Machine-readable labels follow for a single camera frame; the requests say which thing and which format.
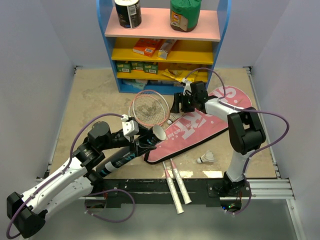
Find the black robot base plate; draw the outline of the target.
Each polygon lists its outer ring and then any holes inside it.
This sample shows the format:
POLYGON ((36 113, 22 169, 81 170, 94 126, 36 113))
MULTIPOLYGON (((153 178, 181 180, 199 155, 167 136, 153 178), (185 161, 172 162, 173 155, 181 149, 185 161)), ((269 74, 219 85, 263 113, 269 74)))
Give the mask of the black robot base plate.
MULTIPOLYGON (((225 193, 222 190, 223 180, 220 178, 187 178, 183 180, 192 205, 220 207, 235 204, 251 196, 249 184, 245 183, 238 189, 225 193)), ((105 179, 86 194, 87 199, 96 198, 106 201, 106 208, 120 208, 122 204, 131 204, 131 198, 123 192, 130 193, 135 203, 142 205, 171 205, 173 198, 165 178, 150 179, 105 179)))

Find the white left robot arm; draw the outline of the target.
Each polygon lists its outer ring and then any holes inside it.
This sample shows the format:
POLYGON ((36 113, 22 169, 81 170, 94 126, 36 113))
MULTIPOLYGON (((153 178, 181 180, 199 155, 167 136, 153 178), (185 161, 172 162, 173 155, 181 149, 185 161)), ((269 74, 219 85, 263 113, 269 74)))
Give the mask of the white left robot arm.
POLYGON ((24 193, 11 193, 6 199, 9 226, 15 226, 25 239, 35 235, 50 214, 79 197, 99 196, 104 177, 166 139, 159 125, 148 129, 129 118, 122 127, 112 133, 107 122, 96 122, 83 143, 71 147, 68 160, 60 168, 24 193))

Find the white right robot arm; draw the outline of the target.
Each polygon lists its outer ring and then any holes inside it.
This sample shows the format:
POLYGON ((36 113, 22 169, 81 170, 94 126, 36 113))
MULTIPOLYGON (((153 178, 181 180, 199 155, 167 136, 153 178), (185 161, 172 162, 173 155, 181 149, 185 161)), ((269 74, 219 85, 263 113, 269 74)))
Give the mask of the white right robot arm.
POLYGON ((245 186, 247 161, 266 141, 266 134, 258 111, 252 106, 237 107, 223 101, 227 93, 224 86, 222 89, 221 96, 209 95, 204 82, 185 83, 183 92, 173 95, 170 112, 178 114, 198 110, 227 123, 233 154, 222 183, 215 187, 215 191, 220 197, 233 197, 245 186))

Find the black shuttlecock tube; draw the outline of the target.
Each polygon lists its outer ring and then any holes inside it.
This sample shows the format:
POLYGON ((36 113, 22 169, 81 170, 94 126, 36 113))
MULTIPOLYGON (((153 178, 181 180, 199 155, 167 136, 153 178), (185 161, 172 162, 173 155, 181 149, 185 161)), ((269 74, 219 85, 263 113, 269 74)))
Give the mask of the black shuttlecock tube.
POLYGON ((138 137, 129 146, 122 147, 119 151, 103 160, 95 169, 101 176, 106 177, 131 160, 155 150, 156 145, 166 139, 165 130, 160 125, 138 133, 138 137))

